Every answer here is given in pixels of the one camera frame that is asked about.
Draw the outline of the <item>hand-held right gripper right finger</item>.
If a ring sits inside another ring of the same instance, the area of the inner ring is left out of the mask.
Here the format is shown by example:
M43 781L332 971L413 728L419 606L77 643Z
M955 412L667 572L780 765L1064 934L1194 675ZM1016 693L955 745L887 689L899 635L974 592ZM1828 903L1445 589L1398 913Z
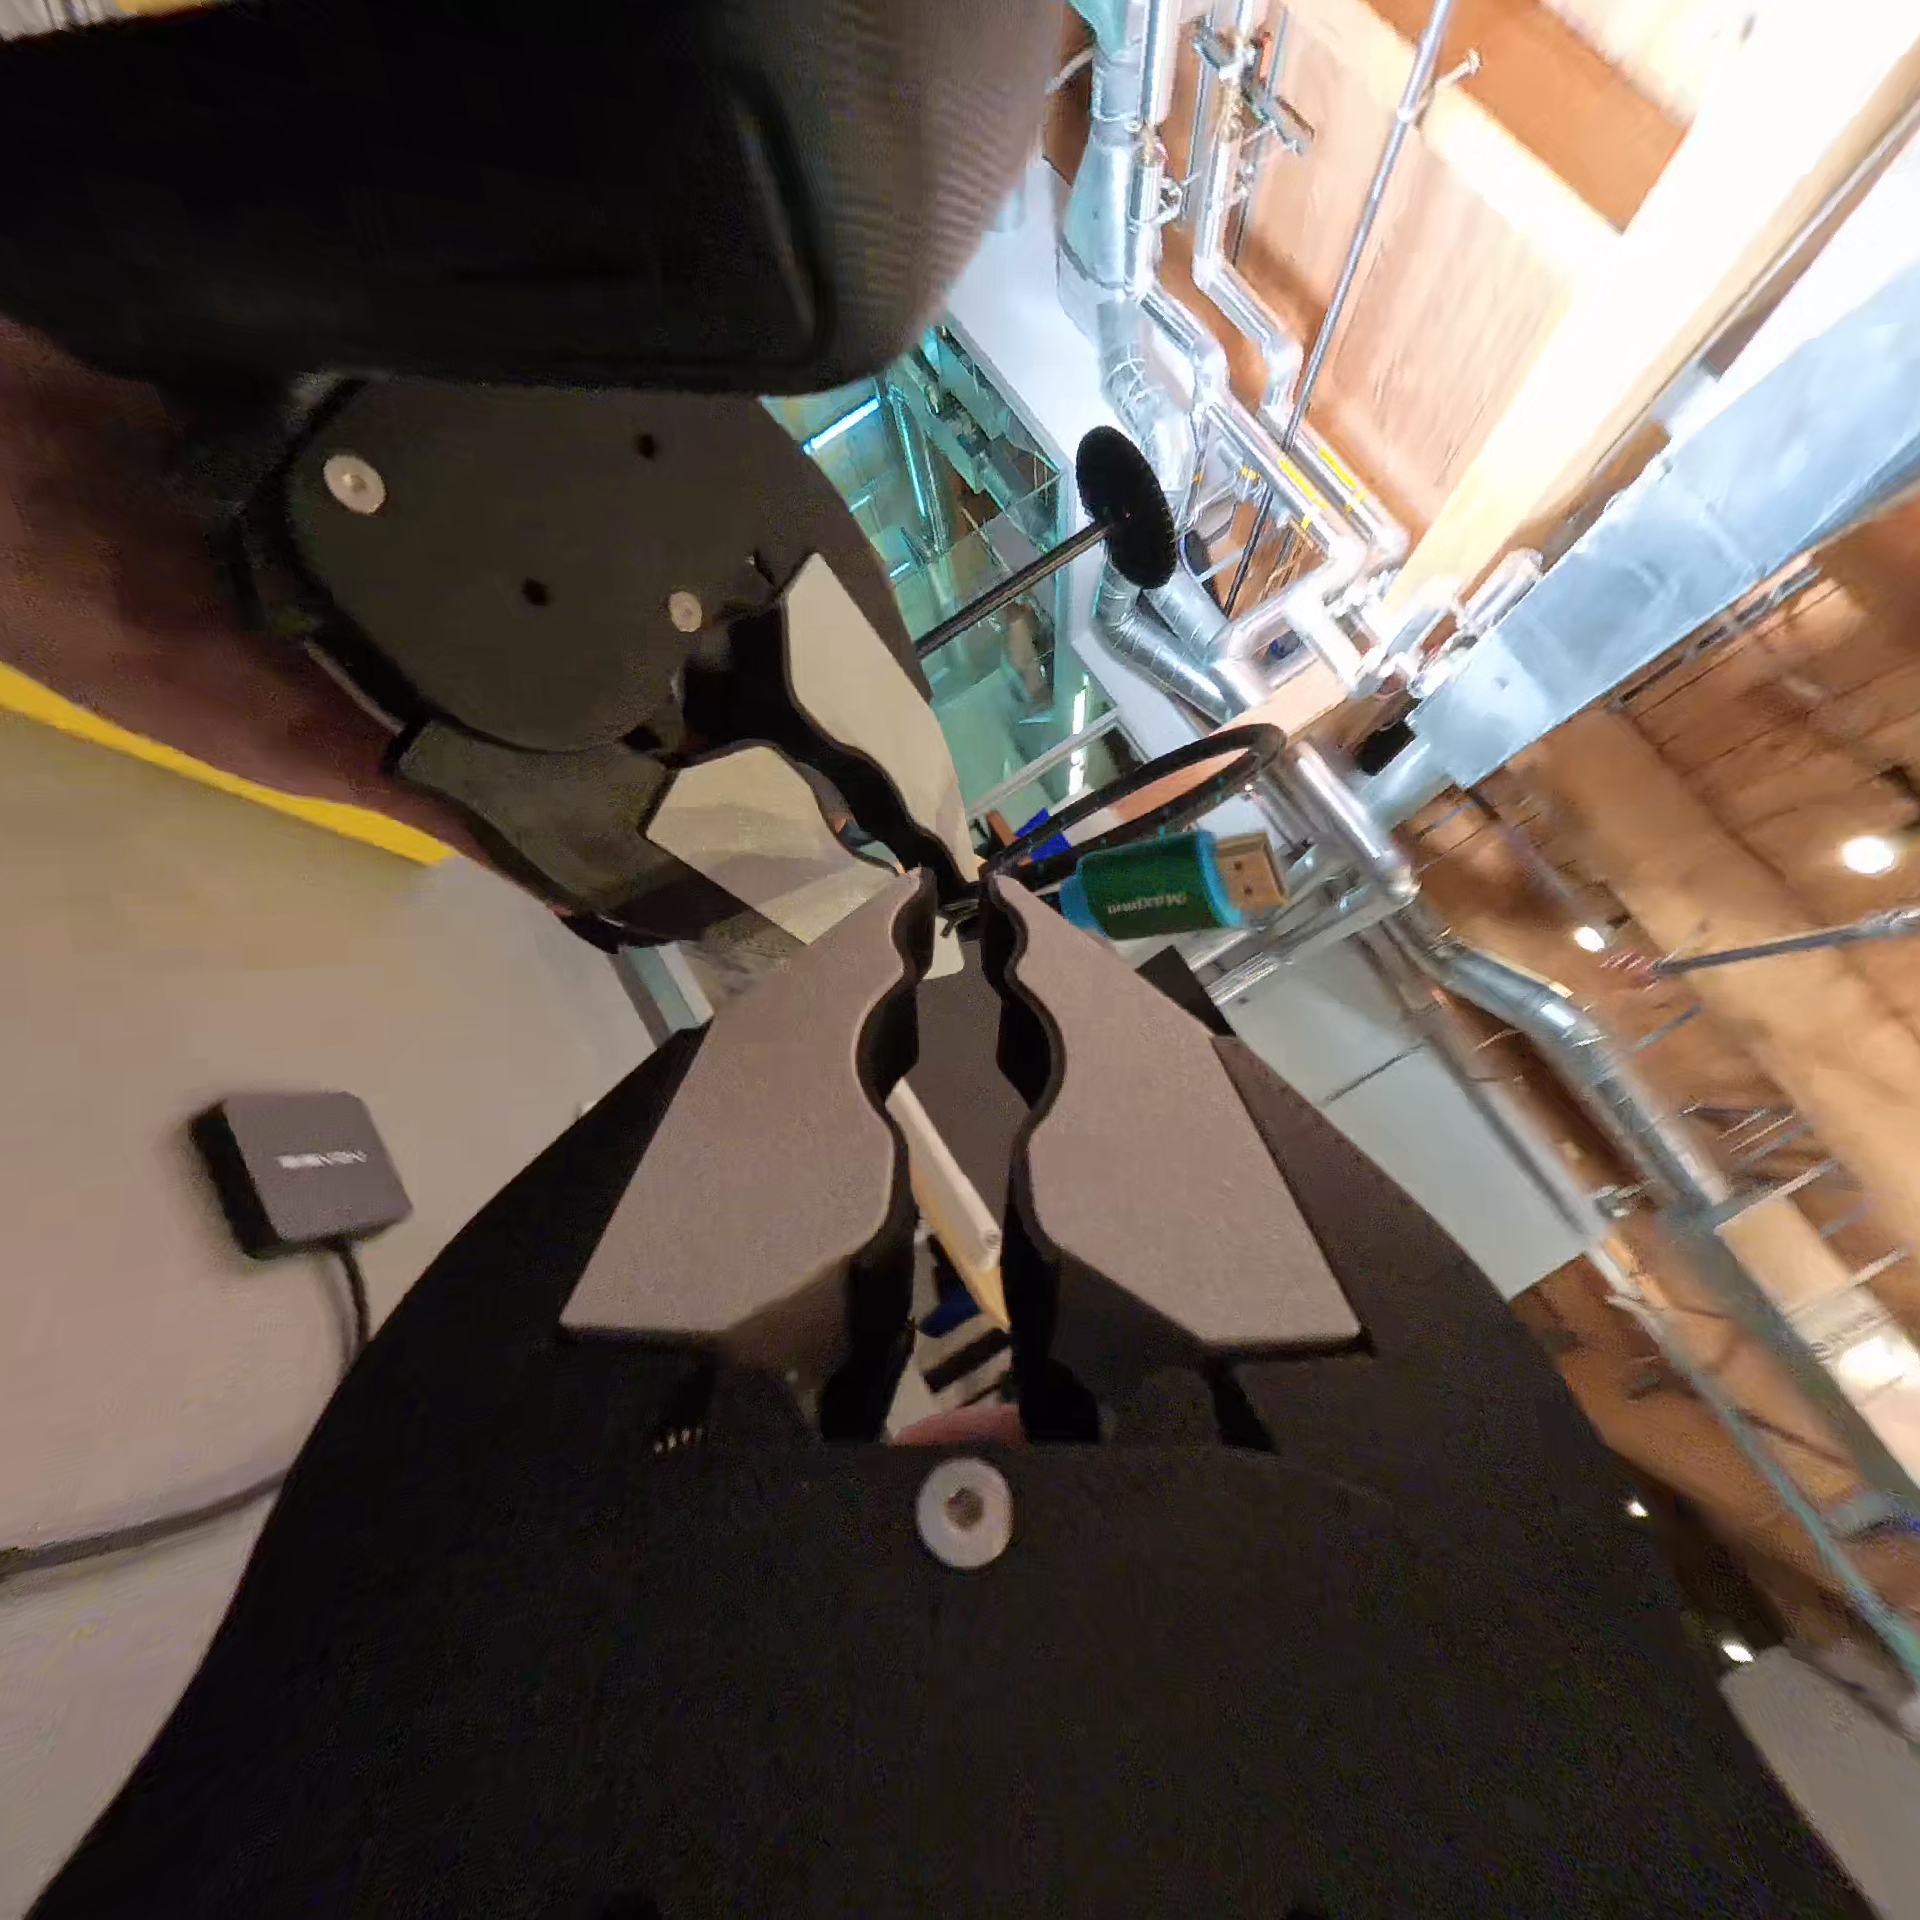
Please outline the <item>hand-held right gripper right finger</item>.
M1163 1373L1357 1352L1218 1033L1021 885L983 900L997 1063L1024 1100L999 1271L1027 1436L1092 1445Z

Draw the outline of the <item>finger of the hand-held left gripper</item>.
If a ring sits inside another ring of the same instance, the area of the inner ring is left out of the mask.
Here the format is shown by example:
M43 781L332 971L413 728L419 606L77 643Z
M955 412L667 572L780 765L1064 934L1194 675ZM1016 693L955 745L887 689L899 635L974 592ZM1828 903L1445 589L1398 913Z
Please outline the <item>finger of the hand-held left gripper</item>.
M876 897L915 900L899 864L855 852L803 767L762 743L669 773L644 839L794 939L823 939Z
M974 885L979 855L946 733L824 556L784 588L784 676L814 733L872 767L879 792Z

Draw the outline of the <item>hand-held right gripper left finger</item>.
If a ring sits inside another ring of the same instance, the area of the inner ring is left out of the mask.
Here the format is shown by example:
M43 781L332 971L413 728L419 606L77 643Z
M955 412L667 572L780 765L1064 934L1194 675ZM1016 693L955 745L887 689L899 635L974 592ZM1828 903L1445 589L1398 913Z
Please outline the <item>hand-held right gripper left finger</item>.
M568 1335L770 1375L821 1429L885 1425L918 1217L887 1097L918 1059L933 934L933 878L887 880L712 1015L563 1308Z

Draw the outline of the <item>silver ceiling pipes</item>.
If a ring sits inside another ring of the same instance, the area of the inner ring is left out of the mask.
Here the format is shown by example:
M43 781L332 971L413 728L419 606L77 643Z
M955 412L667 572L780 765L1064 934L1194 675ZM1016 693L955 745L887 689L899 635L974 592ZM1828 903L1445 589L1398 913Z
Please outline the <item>silver ceiling pipes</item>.
M1238 719L1269 694L1296 685L1326 687L1331 703L1373 696L1420 671L1418 651L1450 609L1450 589L1420 598L1387 621L1384 638L1357 646L1338 617L1338 597L1396 567L1403 535L1373 516L1364 492L1349 492L1341 465L1324 449L1292 448L1307 405L1307 374L1294 374L1296 342L1277 332L1279 385L1264 408L1248 413L1232 395L1232 377L1213 328L1162 287L1162 223L1183 206L1165 181L1162 121L1183 40L1181 5L1078 5L1092 30L1088 144L1063 217L1063 273L1088 287L1099 324L1115 339L1102 351L1110 399L1131 424L1173 433L1175 478L1165 493L1183 509L1210 422L1255 468L1274 495L1307 516L1324 567L1285 593L1261 600L1246 620L1224 614L1198 588L1175 593L1179 608L1212 620L1204 630L1165 624L1144 612L1140 635L1149 678L1178 689L1178 671L1195 675L1191 703ZM1639 1174L1644 1203L1711 1217L1728 1190L1683 1121L1652 1100L1599 1022L1548 977L1459 939L1422 895L1395 836L1396 823L1455 784L1438 756L1406 748L1366 787L1332 767L1332 759L1296 741L1275 775L1309 813L1317 845L1338 873L1356 876L1356 894L1319 907L1292 943L1274 943L1275 959L1306 956L1315 941L1366 934L1426 977L1428 1000L1468 1000L1510 1022L1557 1071L1591 1121Z

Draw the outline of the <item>black round fixture on rod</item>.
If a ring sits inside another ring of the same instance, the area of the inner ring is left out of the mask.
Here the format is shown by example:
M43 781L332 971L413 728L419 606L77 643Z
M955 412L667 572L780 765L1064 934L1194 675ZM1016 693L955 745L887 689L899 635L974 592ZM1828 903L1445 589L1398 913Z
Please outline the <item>black round fixture on rod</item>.
M1167 585L1181 545L1162 480L1140 445L1117 428L1095 424L1077 445L1072 478L1088 515L1086 525L922 635L918 659L942 651L1095 545L1107 549L1108 564L1131 588L1154 592Z

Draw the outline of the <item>dark adapter hub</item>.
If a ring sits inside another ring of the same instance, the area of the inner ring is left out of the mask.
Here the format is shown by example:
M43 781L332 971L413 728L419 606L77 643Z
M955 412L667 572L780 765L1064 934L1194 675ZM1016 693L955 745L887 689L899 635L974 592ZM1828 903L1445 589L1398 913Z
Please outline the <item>dark adapter hub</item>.
M413 1213L351 1093L228 1095L186 1124L237 1249L255 1261L365 1241Z

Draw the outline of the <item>yellow plastic bin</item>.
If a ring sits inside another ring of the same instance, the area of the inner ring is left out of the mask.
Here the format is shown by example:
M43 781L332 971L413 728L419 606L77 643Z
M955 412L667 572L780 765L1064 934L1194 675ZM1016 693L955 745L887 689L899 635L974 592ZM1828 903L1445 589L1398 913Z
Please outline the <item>yellow plastic bin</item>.
M170 776L242 799L285 820L312 825L347 843L375 848L422 869L434 869L454 855L454 848L443 843L438 836L380 816L365 806L292 795L275 787L230 775L144 733L116 727L99 713L52 693L48 685L42 685L11 665L2 665L2 710L115 756L140 760Z

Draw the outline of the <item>person's left hand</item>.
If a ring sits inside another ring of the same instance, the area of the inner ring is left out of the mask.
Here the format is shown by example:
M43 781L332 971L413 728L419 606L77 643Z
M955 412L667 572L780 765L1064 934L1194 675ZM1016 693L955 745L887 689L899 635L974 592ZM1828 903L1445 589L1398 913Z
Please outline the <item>person's left hand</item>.
M186 421L152 385L2 323L5 665L122 728L283 792L336 799L486 862L394 779L389 735L302 651L230 609L176 480Z

